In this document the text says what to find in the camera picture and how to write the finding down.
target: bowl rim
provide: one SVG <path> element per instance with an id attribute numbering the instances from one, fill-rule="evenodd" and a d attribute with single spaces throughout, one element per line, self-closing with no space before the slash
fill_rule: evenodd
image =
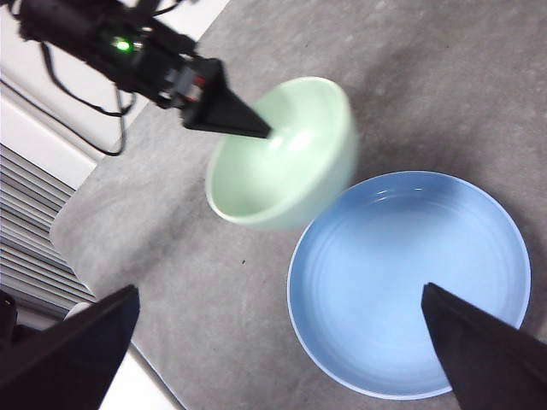
<path id="1" fill-rule="evenodd" d="M 215 174 L 215 169 L 216 169 L 218 160 L 222 155 L 222 151 L 224 147 L 229 142 L 229 139 L 227 138 L 227 136 L 225 136 L 224 139 L 221 140 L 221 142 L 218 144 L 218 146 L 215 149 L 215 152 L 213 153 L 213 155 L 211 156 L 211 159 L 209 160 L 209 165 L 207 167 L 207 172 L 205 177 L 205 195 L 207 197 L 209 206 L 224 220 L 227 220 L 235 224 L 252 226 L 252 225 L 263 224 L 265 222 L 268 222 L 270 220 L 274 220 L 280 217 L 282 214 L 286 214 L 292 208 L 296 207 L 298 203 L 302 202 L 306 198 L 306 196 L 308 196 L 311 192 L 313 192 L 317 188 L 317 186 L 321 183 L 321 181 L 326 177 L 326 175 L 329 172 L 331 172 L 332 166 L 338 159 L 345 145 L 348 143 L 348 139 L 351 138 L 351 136 L 349 135 L 350 128 L 352 127 L 350 99 L 346 95 L 344 89 L 342 89 L 340 85 L 338 85 L 334 81 L 331 81 L 330 79 L 324 79 L 322 77 L 315 77 L 315 76 L 297 77 L 295 79 L 290 79 L 288 81 L 285 81 L 281 84 L 276 85 L 273 89 L 268 91 L 258 100 L 256 100 L 253 104 L 251 104 L 251 107 L 254 107 L 256 104 L 260 103 L 264 99 L 269 98 L 271 94 L 275 92 L 279 92 L 279 90 L 283 90 L 286 87 L 292 87 L 295 84 L 299 84 L 303 82 L 314 82 L 317 84 L 327 85 L 331 90 L 335 92 L 336 98 L 338 101 L 337 110 L 340 113 L 340 115 L 336 115 L 337 122 L 338 122 L 338 124 L 336 124 L 336 129 L 340 131 L 341 138 L 337 138 L 338 143 L 336 144 L 335 148 L 332 150 L 327 160 L 321 165 L 321 168 L 322 168 L 321 172 L 313 180 L 309 181 L 301 190 L 295 193 L 294 196 L 290 196 L 282 201 L 276 202 L 272 206 L 253 214 L 232 215 L 232 214 L 225 213 L 224 211 L 222 211 L 220 208 L 217 207 L 215 203 L 214 195 L 213 195 L 213 176 Z"/>
<path id="2" fill-rule="evenodd" d="M 515 235 L 518 238 L 518 242 L 519 242 L 519 245 L 520 245 L 520 248 L 521 248 L 522 255 L 524 256 L 525 261 L 526 261 L 526 266 L 525 266 L 526 271 L 524 272 L 525 280 L 526 280 L 526 283 L 525 283 L 525 297 L 524 297 L 524 301 L 523 301 L 522 306 L 521 306 L 521 310 L 520 310 L 519 315 L 517 317 L 517 320 L 515 321 L 515 325 L 513 325 L 514 327 L 519 329 L 522 325 L 522 322 L 524 321 L 525 316 L 526 316 L 526 311 L 527 311 L 528 305 L 530 303 L 530 293 L 531 293 L 531 290 L 532 290 L 532 268 L 531 268 L 531 263 L 530 263 L 530 255 L 528 254 L 528 250 L 526 248 L 526 243 L 524 242 L 524 238 L 521 234 L 521 231 L 519 230 L 519 228 L 516 225 L 515 221 L 513 220 L 513 218 L 511 218 L 511 215 L 509 215 L 509 213 L 505 210 L 505 208 L 496 199 L 494 199 L 488 192 L 486 192 L 485 190 L 480 189 L 478 186 L 476 186 L 474 184 L 471 184 L 470 182 L 468 182 L 464 179 L 460 179 L 458 177 L 449 175 L 447 173 L 437 173 L 437 172 L 434 172 L 434 171 L 399 171 L 399 172 L 394 172 L 394 173 L 385 173 L 385 174 L 378 175 L 376 177 L 372 177 L 370 179 L 365 179 L 365 180 L 363 180 L 363 181 L 361 181 L 357 184 L 354 184 L 353 186 L 351 186 L 347 190 L 345 190 L 342 194 L 340 194 L 340 196 L 338 198 L 345 195 L 348 191 L 356 189 L 357 186 L 362 185 L 362 184 L 366 184 L 367 182 L 372 181 L 373 179 L 381 179 L 381 178 L 392 177 L 392 176 L 396 176 L 396 175 L 409 175 L 409 174 L 422 174 L 422 175 L 429 175 L 429 176 L 437 177 L 437 178 L 439 178 L 439 177 L 440 178 L 447 178 L 447 179 L 450 179 L 450 180 L 452 180 L 456 183 L 463 184 L 463 185 L 467 186 L 468 188 L 470 188 L 471 190 L 474 190 L 474 191 L 478 192 L 479 194 L 481 194 L 487 201 L 492 203 L 494 205 L 494 207 L 497 208 L 502 213 L 505 220 L 507 220 L 510 227 L 512 228 L 512 231 L 515 233 Z M 300 245 L 301 245 L 303 239 L 306 237 L 306 234 L 307 234 L 308 230 L 315 223 L 317 218 L 315 218 L 314 220 L 309 222 L 308 226 L 306 226 L 306 229 L 303 231 L 302 235 L 298 239 L 297 246 L 295 246 L 294 251 L 292 253 L 291 263 L 289 265 L 289 272 L 287 274 L 287 286 L 286 286 L 287 287 L 287 290 L 286 290 L 287 310 L 289 311 L 289 317 L 291 319 L 292 329 L 294 330 L 295 334 L 297 335 L 297 339 L 300 342 L 300 345 L 302 346 L 302 348 L 304 349 L 306 354 L 308 355 L 308 357 L 325 374 L 327 374 L 333 380 L 336 380 L 338 383 L 342 384 L 344 387 L 346 387 L 350 390 L 354 390 L 358 393 L 361 393 L 361 394 L 364 394 L 364 395 L 369 395 L 369 396 L 376 397 L 376 398 L 379 398 L 379 399 L 387 399 L 387 400 L 395 400 L 395 401 L 419 400 L 419 399 L 426 399 L 426 398 L 429 398 L 429 397 L 434 397 L 436 395 L 442 395 L 444 393 L 448 393 L 449 391 L 452 391 L 452 387 L 450 385 L 444 386 L 444 387 L 442 387 L 440 389 L 436 389 L 436 390 L 430 390 L 430 391 L 414 393 L 414 394 L 409 394 L 409 395 L 397 395 L 397 394 L 392 394 L 392 393 L 381 393 L 381 392 L 378 392 L 378 391 L 372 391 L 372 390 L 364 389 L 364 388 L 359 387 L 359 386 L 355 386 L 354 384 L 352 384 L 352 383 L 344 380 L 343 378 L 337 376 L 336 374 L 331 372 L 329 369 L 327 369 L 325 366 L 323 366 L 321 361 L 317 357 L 315 357 L 315 355 L 309 349 L 306 342 L 303 340 L 302 335 L 298 331 L 297 324 L 296 324 L 296 322 L 294 320 L 294 316 L 292 314 L 291 278 L 292 278 L 292 265 L 293 265 L 293 263 L 296 259 L 297 252 L 300 248 Z"/>

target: cable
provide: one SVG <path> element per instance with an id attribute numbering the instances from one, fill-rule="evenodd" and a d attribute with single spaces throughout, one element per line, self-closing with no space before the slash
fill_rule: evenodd
<path id="1" fill-rule="evenodd" d="M 55 74 L 55 69 L 53 67 L 53 58 L 51 57 L 50 47 L 48 47 L 48 45 L 46 43 L 40 42 L 40 49 L 42 50 L 42 57 L 44 58 L 45 68 L 47 69 L 47 72 L 48 72 L 48 75 L 50 76 L 51 81 L 53 82 L 53 84 L 55 84 L 57 86 L 57 88 L 59 88 L 62 92 L 67 94 L 69 97 L 71 97 L 74 100 L 86 105 L 89 108 L 93 108 L 95 111 L 97 111 L 101 114 L 108 115 L 110 117 L 122 117 L 125 114 L 127 114 L 131 110 L 131 108 L 133 107 L 133 104 L 136 101 L 136 97 L 135 97 L 134 92 L 131 93 L 132 96 L 131 96 L 131 102 L 129 103 L 129 105 L 127 105 L 125 107 L 119 107 L 118 112 L 107 111 L 103 107 L 99 107 L 98 105 L 92 104 L 92 103 L 84 100 L 83 98 L 80 98 L 80 97 L 76 96 L 57 78 L 57 76 Z"/>
<path id="2" fill-rule="evenodd" d="M 69 124 L 67 124 L 63 120 L 60 120 L 59 118 L 55 117 L 53 114 L 51 114 L 50 112 L 48 112 L 44 108 L 37 105 L 34 101 L 32 101 L 28 97 L 26 97 L 22 92 L 18 91 L 12 85 L 10 85 L 6 81 L 4 81 L 4 79 L 0 78 L 0 83 L 2 83 L 6 87 L 8 87 L 10 90 L 12 90 L 12 92 L 14 92 L 14 94 L 16 94 L 17 96 L 22 98 L 25 102 L 31 104 L 39 112 L 41 112 L 42 114 L 44 114 L 47 117 L 51 118 L 53 121 L 55 121 L 59 125 L 64 126 L 65 128 L 67 128 L 71 133 L 73 133 L 77 137 L 81 138 L 86 144 L 90 145 L 91 147 L 93 147 L 97 151 L 99 151 L 99 152 L 101 152 L 105 155 L 108 155 L 108 156 L 118 156 L 119 154 L 121 154 L 123 152 L 124 148 L 126 147 L 126 137 L 127 137 L 127 135 L 126 135 L 126 124 L 125 124 L 123 115 L 121 115 L 119 117 L 120 118 L 120 129 L 121 129 L 120 148 L 115 152 L 107 151 L 107 150 L 102 149 L 98 145 L 95 145 L 89 139 L 85 138 L 83 135 L 81 135 L 79 132 L 74 130 Z M 120 90 L 117 87 L 116 87 L 116 101 L 118 103 L 118 109 L 121 109 L 121 93 L 120 93 Z"/>
<path id="3" fill-rule="evenodd" d="M 169 7 L 166 7 L 165 9 L 157 10 L 153 15 L 156 17 L 158 15 L 164 15 L 170 11 L 175 10 L 177 7 L 180 6 L 182 3 L 182 0 L 174 0 L 174 3 L 170 5 Z"/>

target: light green bowl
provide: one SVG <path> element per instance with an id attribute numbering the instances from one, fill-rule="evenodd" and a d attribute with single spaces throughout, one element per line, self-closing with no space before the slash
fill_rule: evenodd
<path id="1" fill-rule="evenodd" d="M 211 208 L 256 229 L 310 222 L 344 190 L 355 170 L 358 135 L 344 91 L 302 77 L 276 86 L 253 109 L 268 139 L 226 136 L 205 181 Z"/>

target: blue bowl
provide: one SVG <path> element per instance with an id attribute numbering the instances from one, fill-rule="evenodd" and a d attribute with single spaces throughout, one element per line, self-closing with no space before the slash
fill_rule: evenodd
<path id="1" fill-rule="evenodd" d="M 421 312 L 434 282 L 520 326 L 530 263 L 505 210 L 440 173 L 390 173 L 348 189 L 292 256 L 292 325 L 315 364 L 344 386 L 410 400 L 450 391 Z"/>

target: gray table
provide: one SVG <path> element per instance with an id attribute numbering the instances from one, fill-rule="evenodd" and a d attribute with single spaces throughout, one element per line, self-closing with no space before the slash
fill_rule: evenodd
<path id="1" fill-rule="evenodd" d="M 512 214 L 532 257 L 524 327 L 547 340 L 547 2 L 232 0 L 203 38 L 247 101 L 318 75 L 364 131 L 356 180 L 406 169 L 464 178 Z M 300 231 L 255 232 L 208 208 L 218 137 L 148 106 L 57 217 L 53 240 L 98 297 L 136 284 L 135 343 L 191 410 L 456 409 L 382 401 L 324 375 L 285 302 Z"/>

